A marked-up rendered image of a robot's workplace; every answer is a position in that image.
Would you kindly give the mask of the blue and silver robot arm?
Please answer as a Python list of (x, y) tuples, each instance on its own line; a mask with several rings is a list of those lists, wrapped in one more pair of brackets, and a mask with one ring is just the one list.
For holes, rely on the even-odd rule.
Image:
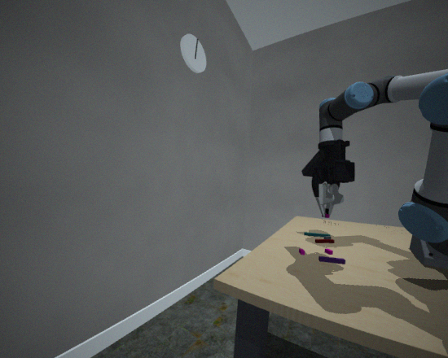
[(411, 201), (400, 207), (398, 217), (408, 232), (448, 256), (448, 69), (356, 82), (337, 98), (323, 100), (319, 143), (343, 140), (342, 120), (358, 111), (413, 99), (419, 100), (433, 133), (424, 179), (415, 183)]

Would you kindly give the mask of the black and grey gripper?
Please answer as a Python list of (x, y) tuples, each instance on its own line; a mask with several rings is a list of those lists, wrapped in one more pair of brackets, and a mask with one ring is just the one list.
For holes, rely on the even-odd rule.
[[(340, 183), (355, 181), (355, 163), (345, 160), (347, 146), (349, 146), (349, 141), (341, 139), (318, 144), (318, 149), (324, 150), (325, 158), (314, 167), (311, 184), (323, 217), (326, 214), (331, 215), (335, 204), (344, 202), (344, 196), (338, 191)], [(324, 183), (325, 181), (327, 183)], [(330, 185), (328, 186), (328, 184)], [(327, 205), (326, 209), (325, 204)]]

